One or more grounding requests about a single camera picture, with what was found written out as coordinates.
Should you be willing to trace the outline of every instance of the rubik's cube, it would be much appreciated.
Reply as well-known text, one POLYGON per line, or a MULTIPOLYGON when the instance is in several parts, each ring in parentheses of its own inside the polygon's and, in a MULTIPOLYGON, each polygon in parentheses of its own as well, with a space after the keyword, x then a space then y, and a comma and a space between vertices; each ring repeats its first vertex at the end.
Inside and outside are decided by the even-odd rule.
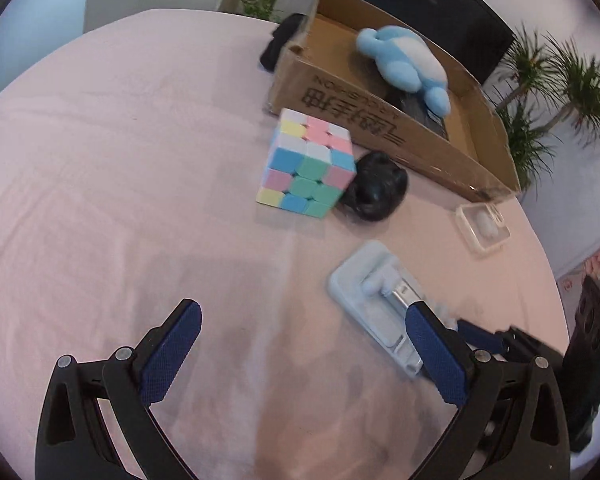
POLYGON ((256 200, 323 218, 355 175, 348 130, 284 108, 256 200))

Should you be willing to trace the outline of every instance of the pink tablecloth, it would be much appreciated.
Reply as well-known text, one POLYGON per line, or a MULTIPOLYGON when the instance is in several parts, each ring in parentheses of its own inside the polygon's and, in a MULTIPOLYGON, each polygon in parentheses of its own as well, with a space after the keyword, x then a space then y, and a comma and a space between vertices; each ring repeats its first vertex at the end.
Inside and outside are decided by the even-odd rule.
POLYGON ((566 348, 515 199, 501 206, 509 244, 484 260, 454 225, 462 199, 416 174, 378 225, 256 204, 276 123, 257 59, 273 27, 151 10, 62 47, 0 95, 0 450, 23 480, 56 359, 135 345, 181 298, 202 306, 202 334, 153 410, 202 480, 407 478, 453 409, 326 294, 371 238, 456 316, 566 348))

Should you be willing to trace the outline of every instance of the black monitor screen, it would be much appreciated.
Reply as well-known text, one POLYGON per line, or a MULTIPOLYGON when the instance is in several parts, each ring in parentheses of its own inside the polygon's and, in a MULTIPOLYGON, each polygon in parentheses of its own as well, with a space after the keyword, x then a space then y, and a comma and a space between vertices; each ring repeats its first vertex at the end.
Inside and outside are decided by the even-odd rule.
POLYGON ((385 10, 455 57, 484 83, 513 39, 482 0, 365 0, 385 10))

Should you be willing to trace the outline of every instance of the metal bolt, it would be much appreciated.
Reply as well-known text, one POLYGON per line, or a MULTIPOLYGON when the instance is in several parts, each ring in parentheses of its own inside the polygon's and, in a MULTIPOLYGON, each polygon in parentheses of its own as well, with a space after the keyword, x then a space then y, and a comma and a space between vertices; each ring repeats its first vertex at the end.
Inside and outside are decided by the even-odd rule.
POLYGON ((491 361, 491 354, 486 350, 476 350, 474 356, 481 363, 488 363, 491 361))
POLYGON ((134 351, 129 348, 128 346, 123 346, 122 348, 118 348, 118 350, 116 351, 116 359, 118 361, 126 361, 127 359, 129 359, 131 357, 131 354, 134 351))
POLYGON ((538 356, 538 357, 536 357, 536 366, 538 368, 548 368, 549 367, 549 361, 547 361, 542 356, 538 356))
POLYGON ((71 356, 63 355, 58 359, 58 368, 67 368, 71 364, 71 356))

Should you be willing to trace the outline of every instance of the open cardboard box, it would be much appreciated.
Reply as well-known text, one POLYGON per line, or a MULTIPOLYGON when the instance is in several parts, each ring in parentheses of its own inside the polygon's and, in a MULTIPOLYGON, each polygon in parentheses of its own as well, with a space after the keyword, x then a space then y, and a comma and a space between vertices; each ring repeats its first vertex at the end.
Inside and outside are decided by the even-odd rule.
POLYGON ((356 37, 362 28, 385 25, 407 27, 363 0, 318 0, 280 55, 269 110, 291 108, 339 124, 356 144, 382 150, 472 202, 519 192, 500 118, 479 83, 436 44, 423 38, 448 77, 448 140, 378 97, 390 86, 375 62, 356 51, 356 37))

